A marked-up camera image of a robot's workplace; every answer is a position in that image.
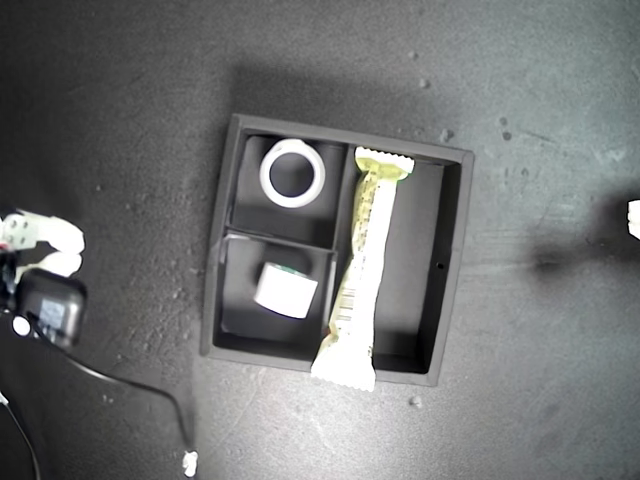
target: white ring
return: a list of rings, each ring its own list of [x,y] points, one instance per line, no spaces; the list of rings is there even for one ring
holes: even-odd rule
[[[281,156],[297,153],[306,158],[313,167],[313,181],[309,189],[297,197],[286,197],[271,183],[271,167]],[[287,138],[276,143],[262,159],[260,165],[260,185],[265,195],[276,205],[285,208],[300,208],[313,202],[324,187],[325,170],[320,154],[311,146],[296,138]]]

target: black cable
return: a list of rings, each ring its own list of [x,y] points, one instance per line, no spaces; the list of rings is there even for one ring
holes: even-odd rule
[[[20,433],[22,434],[22,438],[24,439],[24,443],[26,443],[27,447],[29,447],[29,452],[31,453],[31,463],[33,465],[33,475],[35,479],[41,480],[42,477],[40,476],[40,463],[38,462],[38,456],[36,455],[36,451],[33,448],[33,445],[31,444],[31,440],[29,440],[29,436],[25,432],[24,428],[22,428],[22,424],[20,423],[20,420],[18,420],[18,417],[16,417],[16,414],[11,409],[11,406],[9,405],[9,403],[4,403],[4,402],[2,403],[7,408],[7,411],[9,412],[9,415],[11,415],[11,418],[13,419],[13,422],[16,424],[16,427],[18,427],[18,430],[20,430]]]
[[[180,433],[182,434],[182,439],[184,440],[186,450],[192,451],[194,449],[193,435],[191,433],[191,430],[187,427],[187,421],[183,414],[182,407],[180,406],[180,403],[173,395],[171,395],[169,392],[165,390],[161,390],[160,388],[152,387],[150,385],[145,385],[143,383],[135,382],[133,380],[126,380],[124,378],[114,377],[113,375],[108,375],[104,372],[94,369],[93,367],[88,366],[83,361],[77,359],[76,357],[74,357],[73,355],[65,351],[63,348],[53,343],[46,336],[46,334],[43,333],[42,329],[38,325],[38,318],[35,315],[30,314],[27,320],[31,324],[31,327],[33,328],[33,330],[38,334],[38,337],[40,337],[40,340],[42,340],[45,343],[45,345],[57,351],[58,353],[61,353],[71,365],[83,371],[84,373],[91,375],[92,377],[99,378],[100,380],[103,380],[105,382],[112,383],[114,385],[125,385],[129,387],[137,388],[139,390],[144,390],[146,392],[153,393],[155,395],[158,395],[160,397],[163,397],[169,400],[169,402],[171,403],[171,405],[176,411],[176,416],[178,417],[178,424],[180,426]]]

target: black organizer box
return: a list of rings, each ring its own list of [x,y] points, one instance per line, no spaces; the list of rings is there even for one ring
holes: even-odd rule
[[[312,145],[326,169],[322,193],[298,209],[272,203],[260,187],[260,162],[283,138]],[[398,184],[387,239],[375,314],[377,379],[437,383],[462,255],[473,154],[245,115],[231,118],[220,174],[206,275],[203,355],[310,370],[351,255],[357,146],[416,161],[413,173]],[[267,261],[319,282],[307,318],[284,317],[253,301]]]

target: small white box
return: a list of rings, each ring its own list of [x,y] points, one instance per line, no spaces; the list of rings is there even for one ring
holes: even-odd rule
[[[264,264],[253,299],[259,305],[287,317],[306,318],[318,282],[282,265]]]

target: black power adapter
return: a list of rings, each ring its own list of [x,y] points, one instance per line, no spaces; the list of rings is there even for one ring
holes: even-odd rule
[[[16,289],[16,315],[37,318],[47,338],[63,348],[77,343],[86,305],[82,282],[46,270],[27,270]]]

